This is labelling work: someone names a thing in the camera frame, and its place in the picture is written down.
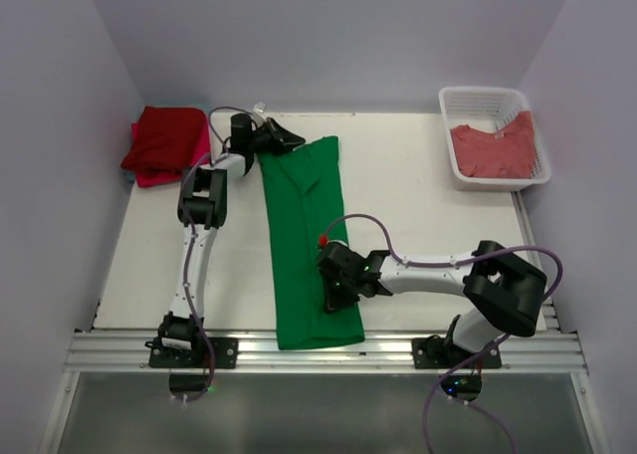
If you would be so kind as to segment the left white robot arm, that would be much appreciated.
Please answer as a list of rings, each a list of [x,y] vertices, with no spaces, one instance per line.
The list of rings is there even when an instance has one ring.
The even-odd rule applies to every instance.
[[[228,185],[247,175],[258,156],[285,155],[305,143],[271,117],[236,113],[221,154],[207,153],[186,170],[177,206],[184,235],[182,268],[153,342],[155,351],[171,350],[188,367],[204,360],[209,347],[203,327],[205,284],[214,242],[227,219]]]

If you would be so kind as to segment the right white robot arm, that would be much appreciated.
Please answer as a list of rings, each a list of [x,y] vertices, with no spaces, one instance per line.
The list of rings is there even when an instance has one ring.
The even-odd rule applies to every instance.
[[[362,256],[338,241],[319,249],[324,309],[332,314],[362,297],[433,293],[467,299],[473,308],[451,322],[430,350],[455,366],[504,335],[531,338],[546,287],[545,273],[494,241],[482,241],[467,258],[398,260],[388,250]]]

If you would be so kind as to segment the green t shirt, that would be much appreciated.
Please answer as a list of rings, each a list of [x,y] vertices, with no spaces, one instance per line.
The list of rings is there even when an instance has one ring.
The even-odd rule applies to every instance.
[[[358,307],[324,309],[316,265],[319,237],[344,215],[339,139],[332,135],[280,156],[259,157],[268,216],[276,332],[281,350],[364,341]]]

